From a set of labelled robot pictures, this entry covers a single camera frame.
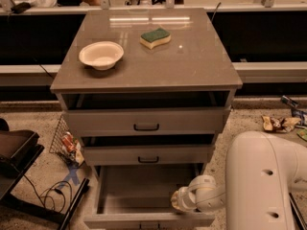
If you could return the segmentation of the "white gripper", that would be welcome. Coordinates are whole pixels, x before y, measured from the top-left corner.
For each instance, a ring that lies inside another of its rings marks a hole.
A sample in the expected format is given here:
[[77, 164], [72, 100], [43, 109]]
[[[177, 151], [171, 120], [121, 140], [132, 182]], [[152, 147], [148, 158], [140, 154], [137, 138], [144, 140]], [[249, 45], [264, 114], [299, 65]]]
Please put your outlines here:
[[181, 187], [172, 194], [172, 206], [181, 212], [209, 211], [213, 208], [215, 189], [216, 181], [213, 176], [199, 175], [188, 186]]

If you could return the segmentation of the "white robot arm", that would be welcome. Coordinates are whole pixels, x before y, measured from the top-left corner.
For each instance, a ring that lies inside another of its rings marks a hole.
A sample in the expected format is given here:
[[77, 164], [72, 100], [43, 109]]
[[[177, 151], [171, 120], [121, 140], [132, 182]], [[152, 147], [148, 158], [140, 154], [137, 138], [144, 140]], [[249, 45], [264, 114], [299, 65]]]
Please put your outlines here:
[[295, 230], [290, 193], [306, 189], [306, 147], [247, 131], [227, 151], [223, 186], [199, 175], [175, 191], [171, 202], [181, 212], [224, 207], [226, 230]]

